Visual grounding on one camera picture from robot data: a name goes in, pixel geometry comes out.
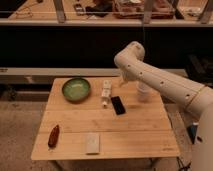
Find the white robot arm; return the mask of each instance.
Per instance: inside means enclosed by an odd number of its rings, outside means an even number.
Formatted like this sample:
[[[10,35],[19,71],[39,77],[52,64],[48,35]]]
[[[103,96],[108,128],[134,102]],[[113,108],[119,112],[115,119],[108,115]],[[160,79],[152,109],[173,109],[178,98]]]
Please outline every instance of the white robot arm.
[[[114,62],[122,70],[124,81],[142,81],[187,111],[200,116],[191,169],[212,171],[213,90],[142,62],[144,55],[143,46],[138,42],[131,42],[115,56]]]

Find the wooden table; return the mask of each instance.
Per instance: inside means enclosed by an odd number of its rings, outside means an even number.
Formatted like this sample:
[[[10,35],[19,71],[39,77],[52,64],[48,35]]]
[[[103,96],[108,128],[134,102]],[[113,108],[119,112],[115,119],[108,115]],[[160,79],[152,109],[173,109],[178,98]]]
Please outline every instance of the wooden table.
[[[61,89],[68,78],[55,79],[32,151],[32,160],[152,158],[179,156],[179,149],[158,92],[146,102],[137,100],[136,82],[119,87],[120,77],[86,78],[91,95],[80,104],[65,100]],[[112,96],[120,96],[126,113],[116,115],[112,104],[101,105],[103,80],[112,82]],[[51,130],[60,135],[55,149],[48,148]],[[86,135],[100,135],[100,153],[87,155]]]

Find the shelving unit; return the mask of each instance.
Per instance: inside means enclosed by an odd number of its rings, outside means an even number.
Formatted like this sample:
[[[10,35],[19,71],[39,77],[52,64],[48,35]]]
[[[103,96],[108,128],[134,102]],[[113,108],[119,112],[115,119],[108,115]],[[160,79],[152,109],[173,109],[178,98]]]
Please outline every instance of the shelving unit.
[[[160,68],[183,69],[190,53],[213,56],[213,0],[170,0],[177,9],[173,19],[151,19],[152,0],[139,19],[118,19],[113,13],[104,18],[77,16],[75,2],[27,0],[9,18],[0,19],[1,82],[116,76],[114,56],[134,40],[144,45],[145,62]],[[94,5],[92,0],[79,2]],[[188,14],[194,7],[201,9],[200,18]]]

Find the cable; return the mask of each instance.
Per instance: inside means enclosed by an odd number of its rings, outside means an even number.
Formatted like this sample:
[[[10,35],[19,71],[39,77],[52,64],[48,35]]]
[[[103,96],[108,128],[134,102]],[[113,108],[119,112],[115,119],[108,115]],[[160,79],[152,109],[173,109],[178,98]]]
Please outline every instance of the cable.
[[[28,5],[28,6],[23,6],[23,8],[21,8],[21,9],[19,9],[19,10],[17,10],[17,11],[15,12],[16,18],[29,18],[29,17],[31,18],[31,17],[33,17],[33,13],[32,13],[32,11],[31,11],[30,7],[35,6],[35,5],[38,5],[38,4],[40,4],[41,2],[43,2],[43,1],[38,1],[38,0],[37,0],[36,3],[33,3],[33,4],[31,4],[31,5]]]

